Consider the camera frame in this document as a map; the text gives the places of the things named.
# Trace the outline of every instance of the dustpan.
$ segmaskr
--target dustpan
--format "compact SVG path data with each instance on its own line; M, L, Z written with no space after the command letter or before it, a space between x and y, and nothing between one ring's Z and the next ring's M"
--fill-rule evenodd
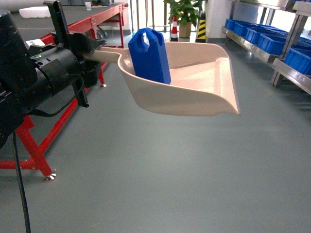
M129 49L100 47L85 59L117 63L137 105L174 116L239 115L228 54L215 44L166 42L171 83L135 75Z

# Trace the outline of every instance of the green plant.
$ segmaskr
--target green plant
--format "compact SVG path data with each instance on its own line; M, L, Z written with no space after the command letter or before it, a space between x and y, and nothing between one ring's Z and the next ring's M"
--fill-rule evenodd
M199 10L202 11L201 3L204 0L164 0L164 3L170 5L169 21L173 21L173 17L177 17L177 22L186 25L191 22L195 27L197 19L200 18Z

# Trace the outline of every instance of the orange and white traffic cone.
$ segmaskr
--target orange and white traffic cone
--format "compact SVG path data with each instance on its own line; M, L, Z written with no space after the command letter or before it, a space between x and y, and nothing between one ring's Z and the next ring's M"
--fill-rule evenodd
M173 29L171 33L171 41L178 41L178 36L177 36L177 18L173 18Z

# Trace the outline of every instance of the blue plastic bin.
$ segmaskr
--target blue plastic bin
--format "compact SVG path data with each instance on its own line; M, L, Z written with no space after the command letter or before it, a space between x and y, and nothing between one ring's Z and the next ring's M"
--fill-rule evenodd
M259 28L257 25L250 23L235 23L233 32L241 37L245 37L247 28Z
M288 32L287 32L287 31L284 31L284 30L282 30L282 29L273 27L273 26L271 26L271 25L262 25L262 24L260 24L260 26L261 26L262 28L269 29L269 30L271 30L271 31L273 31L273 32L277 32L277 33L281 33L281 34L288 35Z
M233 30L234 29L234 24L235 24L235 20L233 20L233 19L227 19L226 21L225 21L225 28L227 28L227 29L229 29L229 30Z
M293 45L292 48L301 49L301 50L309 50L309 49L311 49L311 45L309 45L303 41L298 41L298 43L296 45Z
M252 44L256 45L259 41L260 38L260 34L264 34L267 36L280 36L280 37L286 37L282 34L273 32L271 30L265 29L265 28L247 28L246 29L246 33L245 33L245 39L249 42L251 42Z
M304 37L300 37L299 40L304 42L304 43L306 43L306 44L311 45L311 40L310 39L307 39L307 38L304 38Z
M311 50L290 49L284 63L302 74L311 75Z
M281 55L286 38L260 34L257 46L269 54Z
M149 45L144 42L147 35ZM170 84L171 75L163 35L150 28L139 29L128 43L135 74L155 82Z

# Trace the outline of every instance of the blue plastic block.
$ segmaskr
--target blue plastic block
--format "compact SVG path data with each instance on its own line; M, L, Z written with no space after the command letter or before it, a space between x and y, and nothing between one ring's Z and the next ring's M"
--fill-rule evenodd
M146 33L149 45L144 42ZM135 74L155 82L170 84L171 75L163 35L150 28L139 29L128 43Z
M284 63L306 75L311 75L311 50L290 49Z
M269 54L281 55L286 38L260 34L257 46Z

